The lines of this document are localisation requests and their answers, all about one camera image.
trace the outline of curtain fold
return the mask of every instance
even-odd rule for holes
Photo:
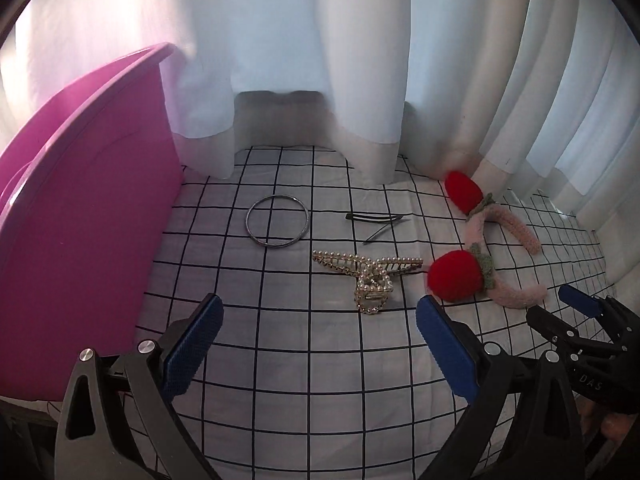
[[[401,151],[424,173],[472,172],[520,46],[529,0],[412,0]]]
[[[527,196],[544,186],[600,87],[616,31],[610,0],[580,0],[574,40],[554,102],[511,187]]]
[[[616,282],[618,301],[640,314],[640,264],[633,267],[625,276]]]
[[[610,0],[32,0],[0,48],[0,138],[160,41],[178,46],[161,67],[176,146],[201,173],[313,143],[383,184],[400,152],[434,178],[541,189],[610,257],[640,220],[640,47]],[[640,262],[623,253],[610,279]]]
[[[475,181],[500,191],[516,173],[554,101],[574,38],[579,0],[531,0],[513,72],[480,152]]]

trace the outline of black grid line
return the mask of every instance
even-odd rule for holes
[[[261,153],[267,150],[271,154]],[[337,474],[344,480],[364,479],[397,466],[402,471],[398,473],[399,479],[415,480],[422,473],[419,459],[433,456],[447,437],[446,432],[442,433],[444,430],[439,430],[441,434],[435,435],[436,441],[425,444],[428,432],[424,428],[439,427],[449,419],[456,423],[464,411],[459,407],[460,400],[439,375],[428,346],[417,335],[414,313],[415,301],[424,293],[422,272],[394,280],[396,299],[389,301],[379,316],[360,316],[355,312],[351,285],[341,288],[340,283],[344,282],[334,272],[312,263],[310,251],[333,251],[335,247],[338,252],[362,254],[369,254],[370,250],[379,250],[380,255],[391,255],[392,251],[397,256],[421,254],[428,266],[445,252],[462,247],[459,228],[465,220],[454,212],[440,183],[415,171],[404,157],[399,159],[393,185],[370,186],[346,161],[336,164],[337,157],[330,150],[314,147],[295,150],[308,155],[289,155],[289,148],[251,148],[239,154],[239,163],[229,181],[186,171],[183,193],[174,213],[176,218],[190,218],[190,222],[172,221],[164,233],[166,240],[175,237],[182,245],[177,252],[160,251],[154,261],[154,266],[175,277],[173,286],[167,290],[150,283],[145,295],[149,310],[146,312],[145,307],[142,313],[139,333],[157,338],[178,315],[177,309],[192,310],[199,303],[202,297],[196,293],[198,290],[216,292],[225,301],[225,325],[209,351],[202,373],[194,378],[190,388],[197,395],[189,402],[180,399],[174,402],[186,423],[198,425],[199,445],[209,461],[220,469],[222,478],[228,471],[233,478],[250,476],[252,480],[261,478],[261,472],[300,474],[300,478],[308,480],[320,473]],[[288,161],[308,160],[310,156],[310,163],[283,164],[284,153]],[[275,160],[275,156],[277,163],[255,162]],[[247,244],[248,235],[238,223],[246,215],[246,204],[255,201],[249,201],[248,196],[264,196],[279,192],[278,188],[305,196],[303,201],[312,216],[308,234],[288,252]],[[347,212],[369,212],[370,206],[391,213],[408,203],[410,209],[401,212],[409,220],[393,225],[370,246],[362,245],[368,236],[366,230],[344,219]],[[596,330],[592,320],[578,319],[557,301],[558,287],[563,283],[574,284],[590,294],[614,293],[605,280],[604,258],[597,238],[582,230],[574,215],[559,213],[543,193],[535,193],[523,201],[509,195],[501,203],[524,217],[544,239],[541,239],[542,256],[530,256],[523,262],[515,255],[515,248],[521,245],[500,229],[504,241],[487,240],[490,251],[501,250],[508,258],[497,266],[498,272],[514,272],[520,286],[531,285],[531,280],[545,283],[549,295],[543,306],[547,310],[561,317],[568,314],[576,328],[590,337],[601,337],[602,331]],[[289,235],[287,222],[296,213],[272,202],[256,208],[255,214],[264,218],[257,219],[266,228],[261,239],[285,240]],[[200,251],[197,253],[200,259],[194,258],[196,249]],[[209,252],[211,257],[202,256]],[[239,280],[235,282],[238,286],[229,287],[230,276]],[[285,292],[274,296],[278,286],[273,283]],[[523,342],[520,338],[526,322],[517,317],[511,319],[511,313],[503,308],[500,319],[488,322],[485,313],[495,309],[488,298],[478,296],[469,302],[444,305],[453,319],[469,324],[483,342],[503,341],[503,346],[513,351],[514,334],[519,330],[519,355],[539,356],[548,347],[548,343],[536,340],[530,329],[525,331]],[[165,317],[158,324],[154,316]],[[336,330],[340,336],[336,336],[334,348],[321,345],[326,333],[319,329],[315,316],[332,320],[326,330]],[[380,332],[380,341],[372,342],[372,328],[379,330],[385,326],[383,321],[393,316],[398,320],[395,332]],[[251,337],[242,335],[246,330],[254,331]],[[346,335],[342,336],[339,330],[346,330]],[[275,342],[270,339],[271,332],[280,339]],[[302,339],[294,340],[290,333],[301,334]],[[353,337],[353,341],[348,341],[348,337]],[[221,360],[221,355],[228,358]],[[396,355],[402,359],[393,360]],[[385,373],[372,374],[385,359],[390,360]],[[275,368],[268,368],[271,373],[265,375],[271,362],[276,363]],[[331,366],[350,371],[353,381],[341,381],[340,372],[331,376],[327,372]],[[274,377],[279,374],[292,375],[292,382],[276,380]],[[433,401],[425,406],[424,399],[429,395]],[[246,404],[242,404],[244,398],[248,399]],[[265,398],[289,403],[292,415],[299,416],[300,423],[292,425],[266,418],[261,411]],[[337,413],[333,416],[335,420],[331,420],[331,412],[318,412],[316,407],[329,402],[327,406],[339,411],[347,399],[355,398],[359,399],[353,403],[356,411]],[[389,408],[387,404],[377,404],[377,399],[391,399]],[[296,412],[298,405],[303,408]],[[392,409],[394,405],[402,405],[402,410]],[[372,410],[376,409],[384,412],[381,424],[374,420]],[[501,420],[498,427],[504,430],[512,418]],[[382,449],[380,457],[370,452],[381,438],[393,442],[397,437],[404,443],[403,448],[392,447],[393,453]],[[353,456],[346,461],[319,460],[325,456],[325,447],[338,446],[334,442],[342,446],[339,449],[353,447]],[[501,445],[492,442],[482,462],[489,463]],[[272,448],[280,451],[266,456],[265,449]],[[328,456],[335,456],[335,451]],[[156,467],[161,469],[157,460]]]
[[[351,211],[354,211],[353,208],[353,193],[351,187],[351,175],[349,172],[349,163],[345,159],[344,165],[347,171],[347,184],[349,187],[349,204]],[[353,235],[353,254],[358,254],[358,246],[356,243],[356,225],[353,220],[353,216],[351,217],[351,233]],[[365,479],[365,475],[367,472],[366,467],[366,447],[367,447],[367,394],[366,394],[366,384],[365,384],[365,375],[364,375],[364,338],[362,335],[362,316],[358,316],[358,335],[360,337],[360,383],[362,384],[362,480]]]

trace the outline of silver bracelet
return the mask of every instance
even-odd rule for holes
[[[306,216],[305,226],[303,227],[302,231],[300,231],[300,234],[298,236],[296,236],[295,238],[292,238],[291,240],[288,240],[288,241],[286,241],[284,243],[281,243],[281,244],[268,244],[267,242],[263,242],[262,240],[258,240],[258,238],[256,238],[254,236],[254,234],[251,232],[251,229],[249,229],[249,215],[251,214],[251,211],[253,211],[254,208],[259,203],[262,203],[265,200],[268,200],[270,198],[288,198],[289,200],[293,200],[294,202],[297,202],[298,204],[300,204],[300,206],[304,210],[305,216]],[[290,246],[291,244],[294,244],[298,240],[300,240],[300,238],[302,238],[306,234],[306,232],[308,231],[310,222],[311,222],[311,214],[309,213],[309,209],[307,209],[306,206],[302,202],[300,202],[300,200],[298,200],[296,197],[289,196],[289,195],[269,195],[269,196],[266,196],[264,198],[261,198],[260,200],[258,200],[258,202],[256,202],[255,204],[253,204],[249,208],[249,211],[246,212],[246,217],[244,219],[244,227],[246,228],[247,234],[251,237],[251,240],[253,240],[255,243],[257,243],[258,245],[262,245],[263,247],[270,247],[270,248],[273,248],[273,249],[277,249],[279,247]]]

